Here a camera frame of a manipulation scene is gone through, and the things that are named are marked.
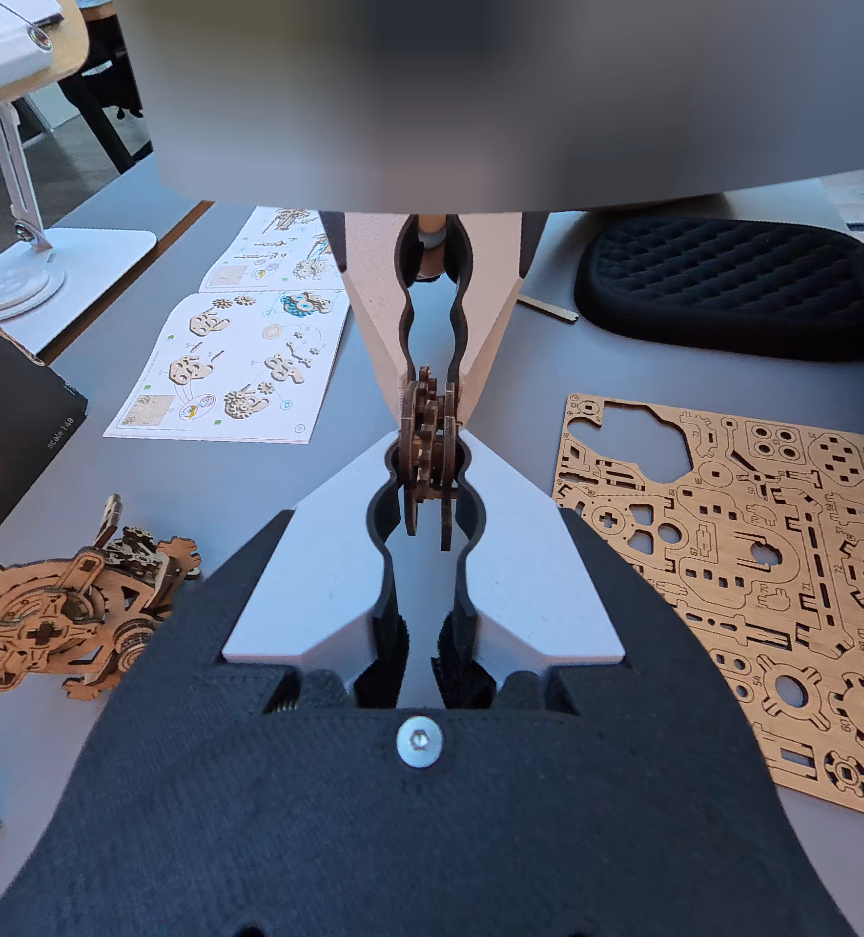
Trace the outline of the black model kit box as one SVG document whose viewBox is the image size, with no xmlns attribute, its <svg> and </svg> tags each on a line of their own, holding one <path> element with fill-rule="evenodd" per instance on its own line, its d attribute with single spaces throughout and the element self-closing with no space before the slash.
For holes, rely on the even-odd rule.
<svg viewBox="0 0 864 937">
<path fill-rule="evenodd" d="M 86 410 L 81 394 L 0 329 L 0 525 Z"/>
</svg>

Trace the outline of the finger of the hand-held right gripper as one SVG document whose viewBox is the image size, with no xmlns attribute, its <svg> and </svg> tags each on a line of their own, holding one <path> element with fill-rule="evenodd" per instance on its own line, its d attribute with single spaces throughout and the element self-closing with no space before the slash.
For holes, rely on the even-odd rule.
<svg viewBox="0 0 864 937">
<path fill-rule="evenodd" d="M 400 249 L 412 215 L 346 213 L 345 289 L 365 341 L 379 389 L 396 421 L 414 379 L 408 349 L 413 308 Z"/>
<path fill-rule="evenodd" d="M 466 424 L 478 403 L 521 287 L 520 213 L 450 217 L 457 251 L 457 293 L 450 317 L 454 352 L 450 382 L 457 419 Z"/>
</svg>

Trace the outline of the round-cornered wooden board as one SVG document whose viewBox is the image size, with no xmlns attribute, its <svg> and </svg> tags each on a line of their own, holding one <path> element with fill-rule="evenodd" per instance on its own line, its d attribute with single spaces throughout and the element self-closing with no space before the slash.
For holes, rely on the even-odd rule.
<svg viewBox="0 0 864 937">
<path fill-rule="evenodd" d="M 35 74 L 1 87 L 0 105 L 22 99 L 73 74 L 86 58 L 89 45 L 87 29 L 77 3 L 58 3 L 62 8 L 62 19 L 41 27 L 52 43 L 51 64 Z"/>
</svg>

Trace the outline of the wooden three-ring plate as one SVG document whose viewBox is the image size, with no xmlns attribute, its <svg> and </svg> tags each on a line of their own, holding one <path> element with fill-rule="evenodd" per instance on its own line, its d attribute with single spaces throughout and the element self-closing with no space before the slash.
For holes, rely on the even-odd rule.
<svg viewBox="0 0 864 937">
<path fill-rule="evenodd" d="M 443 552 L 451 550 L 453 533 L 453 483 L 457 452 L 456 390 L 452 382 L 446 382 L 443 396 L 438 398 L 441 417 L 442 439 L 440 459 L 440 502 L 441 537 Z"/>
</svg>

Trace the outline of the thin wooden stick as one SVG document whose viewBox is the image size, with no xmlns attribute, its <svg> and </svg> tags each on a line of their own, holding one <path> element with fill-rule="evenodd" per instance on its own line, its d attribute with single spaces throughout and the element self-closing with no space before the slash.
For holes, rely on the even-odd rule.
<svg viewBox="0 0 864 937">
<path fill-rule="evenodd" d="M 579 319 L 578 312 L 570 311 L 566 308 L 526 296 L 522 293 L 518 295 L 517 302 L 522 306 L 526 306 L 527 308 L 533 309 L 562 322 L 575 323 Z"/>
</svg>

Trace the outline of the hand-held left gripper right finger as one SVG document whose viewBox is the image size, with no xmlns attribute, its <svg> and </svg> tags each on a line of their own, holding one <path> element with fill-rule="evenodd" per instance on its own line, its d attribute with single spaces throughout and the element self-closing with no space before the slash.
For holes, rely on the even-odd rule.
<svg viewBox="0 0 864 937">
<path fill-rule="evenodd" d="M 449 709 L 485 709 L 515 672 L 614 664 L 624 648 L 552 500 L 466 429 L 456 524 L 468 539 L 434 674 Z"/>
</svg>

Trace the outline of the black padded cushion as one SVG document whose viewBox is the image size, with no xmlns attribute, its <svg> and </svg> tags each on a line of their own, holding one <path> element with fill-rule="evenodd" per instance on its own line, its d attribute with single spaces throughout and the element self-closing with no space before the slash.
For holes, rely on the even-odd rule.
<svg viewBox="0 0 864 937">
<path fill-rule="evenodd" d="M 586 248 L 575 301 L 590 322 L 642 340 L 864 360 L 864 244 L 829 228 L 621 218 Z"/>
</svg>

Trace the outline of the laser-cut wooden parts sheet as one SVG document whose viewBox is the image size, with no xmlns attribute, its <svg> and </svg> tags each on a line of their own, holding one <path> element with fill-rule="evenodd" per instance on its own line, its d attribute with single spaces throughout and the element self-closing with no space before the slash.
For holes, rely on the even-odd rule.
<svg viewBox="0 0 864 937">
<path fill-rule="evenodd" d="M 667 484 L 575 436 L 617 406 L 647 408 L 568 397 L 555 502 L 697 635 L 773 779 L 864 813 L 864 435 L 654 405 L 692 460 Z"/>
</svg>

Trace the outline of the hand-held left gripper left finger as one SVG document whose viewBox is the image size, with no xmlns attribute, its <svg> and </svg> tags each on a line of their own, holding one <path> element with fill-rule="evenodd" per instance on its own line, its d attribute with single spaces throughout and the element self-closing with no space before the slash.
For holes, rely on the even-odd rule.
<svg viewBox="0 0 864 937">
<path fill-rule="evenodd" d="M 228 662 L 329 670 L 364 708 L 393 708 L 409 638 L 385 542 L 399 526 L 387 434 L 297 506 L 223 648 Z"/>
</svg>

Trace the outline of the partly built wooden model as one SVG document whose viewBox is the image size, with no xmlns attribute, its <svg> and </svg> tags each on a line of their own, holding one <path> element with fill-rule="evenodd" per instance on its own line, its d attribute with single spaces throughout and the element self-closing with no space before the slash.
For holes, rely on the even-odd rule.
<svg viewBox="0 0 864 937">
<path fill-rule="evenodd" d="M 0 565 L 0 694 L 28 673 L 65 674 L 70 698 L 115 687 L 170 614 L 180 585 L 199 576 L 194 541 L 157 543 L 120 524 L 118 495 L 106 504 L 93 545 L 70 559 Z"/>
</svg>

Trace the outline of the wooden gear assembly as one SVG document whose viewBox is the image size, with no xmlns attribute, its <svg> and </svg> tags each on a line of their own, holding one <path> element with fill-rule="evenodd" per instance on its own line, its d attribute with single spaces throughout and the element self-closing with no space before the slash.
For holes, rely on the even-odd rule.
<svg viewBox="0 0 864 937">
<path fill-rule="evenodd" d="M 451 496 L 442 485 L 443 404 L 430 367 L 421 367 L 417 380 L 408 383 L 403 395 L 398 448 L 403 518 L 410 536 L 416 534 L 419 503 Z"/>
</svg>

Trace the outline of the person's right hand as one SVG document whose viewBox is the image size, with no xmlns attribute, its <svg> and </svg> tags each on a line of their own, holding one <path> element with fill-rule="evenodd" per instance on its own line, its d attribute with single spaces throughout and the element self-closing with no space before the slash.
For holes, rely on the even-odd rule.
<svg viewBox="0 0 864 937">
<path fill-rule="evenodd" d="M 422 251 L 415 280 L 432 282 L 445 269 L 445 245 L 447 216 L 444 214 L 420 214 L 417 216 L 417 236 Z"/>
</svg>

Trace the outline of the white instruction booklet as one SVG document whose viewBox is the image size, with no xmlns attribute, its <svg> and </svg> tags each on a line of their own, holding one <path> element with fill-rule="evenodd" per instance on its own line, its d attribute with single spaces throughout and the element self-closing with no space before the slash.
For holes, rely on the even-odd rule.
<svg viewBox="0 0 864 937">
<path fill-rule="evenodd" d="M 104 436 L 309 442 L 348 309 L 319 214 L 256 208 Z"/>
</svg>

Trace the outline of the white stand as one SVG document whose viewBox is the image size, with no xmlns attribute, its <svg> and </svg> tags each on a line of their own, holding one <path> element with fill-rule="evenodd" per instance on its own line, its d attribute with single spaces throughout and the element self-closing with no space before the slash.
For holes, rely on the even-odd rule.
<svg viewBox="0 0 864 937">
<path fill-rule="evenodd" d="M 51 228 L 40 217 L 18 133 L 0 104 L 0 165 L 17 241 L 0 254 L 0 324 L 39 353 L 157 242 L 143 230 Z"/>
</svg>

